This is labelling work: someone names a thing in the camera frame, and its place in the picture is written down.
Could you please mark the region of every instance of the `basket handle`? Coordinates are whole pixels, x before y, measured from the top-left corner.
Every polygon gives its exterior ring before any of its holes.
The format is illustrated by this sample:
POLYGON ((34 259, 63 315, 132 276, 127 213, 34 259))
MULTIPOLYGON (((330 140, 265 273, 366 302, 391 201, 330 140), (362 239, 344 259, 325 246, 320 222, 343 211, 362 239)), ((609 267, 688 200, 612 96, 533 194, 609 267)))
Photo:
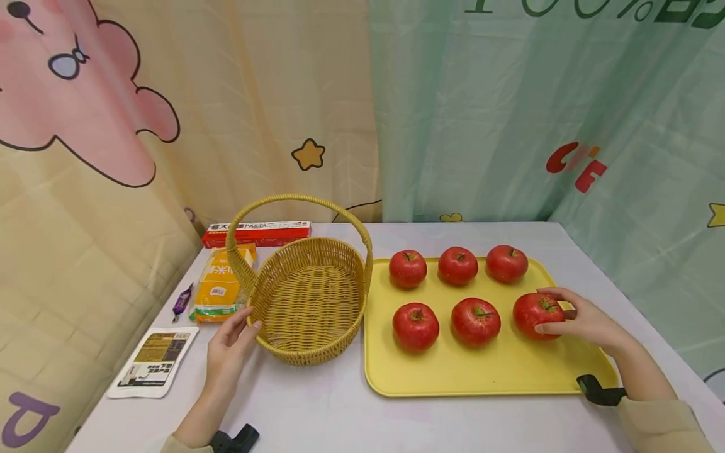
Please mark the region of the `basket handle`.
POLYGON ((355 217, 353 214, 350 214, 348 211, 341 208, 337 204, 334 204, 331 201, 319 199, 315 196, 299 194, 280 194, 267 196, 263 199, 257 200, 239 211, 239 213, 234 217, 234 220, 232 220, 231 224, 229 225, 229 231, 227 231, 226 239, 227 257, 229 258, 229 264, 231 265, 231 269, 234 272, 234 275, 236 275, 239 281, 245 285, 247 291, 252 291, 254 284, 257 282, 257 275, 239 254, 239 250, 237 250, 236 248, 236 237, 234 232, 239 226, 241 220, 244 219, 244 217, 251 211, 264 204, 285 200, 306 201, 308 203, 319 204, 320 206, 324 206, 332 211, 337 212, 342 217, 350 221, 352 226, 354 226, 357 232, 360 234, 360 237, 362 238, 362 243, 365 245, 365 250, 367 251, 367 254, 365 256, 365 294, 367 294, 370 290, 370 280, 372 280, 373 276, 373 242, 370 239, 370 234, 368 233, 368 230, 365 229, 365 226, 362 222, 360 222, 357 217, 355 217))

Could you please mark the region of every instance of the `yellow package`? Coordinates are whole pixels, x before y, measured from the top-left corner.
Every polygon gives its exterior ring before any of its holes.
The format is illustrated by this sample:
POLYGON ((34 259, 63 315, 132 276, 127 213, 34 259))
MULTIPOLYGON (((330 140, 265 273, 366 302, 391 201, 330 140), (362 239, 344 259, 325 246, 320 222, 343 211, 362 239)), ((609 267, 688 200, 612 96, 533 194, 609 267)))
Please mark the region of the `yellow package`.
MULTIPOLYGON (((254 267, 257 259, 256 246, 240 244, 237 249, 247 264, 254 267)), ((247 292, 240 288, 225 249, 212 252, 195 292, 194 311, 191 316, 198 323, 221 323, 247 301, 247 292)))

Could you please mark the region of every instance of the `black clip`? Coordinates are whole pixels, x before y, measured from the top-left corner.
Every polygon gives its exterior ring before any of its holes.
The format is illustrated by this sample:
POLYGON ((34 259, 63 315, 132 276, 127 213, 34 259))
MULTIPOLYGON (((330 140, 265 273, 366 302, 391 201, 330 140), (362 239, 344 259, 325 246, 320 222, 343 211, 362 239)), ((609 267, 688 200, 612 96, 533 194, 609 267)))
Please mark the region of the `black clip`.
POLYGON ((602 388, 594 375, 581 375, 576 382, 584 396, 598 406, 618 406, 620 400, 627 396, 626 390, 621 387, 602 388))
POLYGON ((214 453, 249 453, 259 438, 260 434, 256 429, 251 425, 244 425, 234 439, 227 433, 217 431, 210 446, 214 453))

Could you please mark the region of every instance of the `yellow tray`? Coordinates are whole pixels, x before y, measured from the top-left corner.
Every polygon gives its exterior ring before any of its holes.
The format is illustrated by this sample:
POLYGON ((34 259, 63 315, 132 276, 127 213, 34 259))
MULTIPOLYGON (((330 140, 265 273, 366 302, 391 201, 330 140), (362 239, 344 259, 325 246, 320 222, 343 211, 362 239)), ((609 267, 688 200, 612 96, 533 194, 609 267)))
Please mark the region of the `yellow tray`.
POLYGON ((536 342, 518 332, 511 310, 519 296, 555 286, 544 266, 529 259, 529 271, 515 285, 503 285, 486 274, 478 258, 478 275, 464 288, 438 277, 438 259, 426 258, 428 276, 406 291, 390 283, 390 259, 376 259, 365 312, 365 377, 383 396, 470 396, 577 394, 576 378, 593 374, 602 386, 616 387, 617 373, 601 349, 577 338, 536 342), (453 337, 450 313, 466 297, 491 302, 501 315, 498 337, 480 349, 467 349, 453 337), (393 338, 392 318, 408 302, 423 302, 441 326, 436 343, 425 353, 402 351, 393 338))

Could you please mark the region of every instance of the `white package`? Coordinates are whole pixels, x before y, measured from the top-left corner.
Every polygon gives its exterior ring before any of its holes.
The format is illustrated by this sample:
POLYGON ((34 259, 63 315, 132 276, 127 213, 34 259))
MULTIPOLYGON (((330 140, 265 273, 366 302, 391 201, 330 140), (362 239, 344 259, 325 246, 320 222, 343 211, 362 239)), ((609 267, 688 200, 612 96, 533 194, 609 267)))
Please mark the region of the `white package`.
POLYGON ((106 395, 109 398, 161 398, 166 395, 198 332, 197 327, 150 328, 106 395))

